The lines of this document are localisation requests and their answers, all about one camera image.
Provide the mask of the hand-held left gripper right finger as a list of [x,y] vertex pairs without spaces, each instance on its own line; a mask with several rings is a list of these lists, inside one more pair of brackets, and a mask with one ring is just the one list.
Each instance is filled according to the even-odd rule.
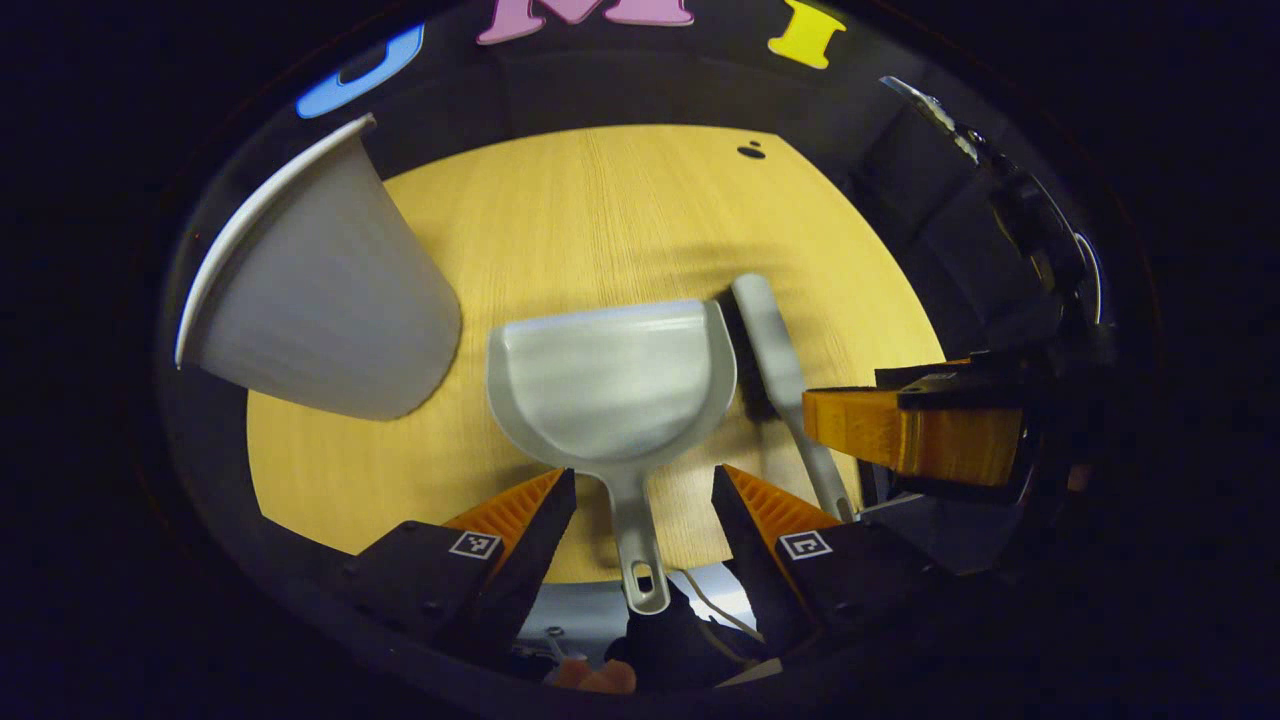
[[951,575],[892,530],[841,523],[815,505],[728,464],[710,501],[731,565],[776,656],[815,656],[910,616]]

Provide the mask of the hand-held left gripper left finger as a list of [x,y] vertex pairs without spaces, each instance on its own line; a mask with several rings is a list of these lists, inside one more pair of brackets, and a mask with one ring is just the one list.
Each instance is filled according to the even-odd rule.
[[385,629],[498,666],[576,507],[575,471],[557,468],[443,524],[402,521],[340,565],[340,597]]

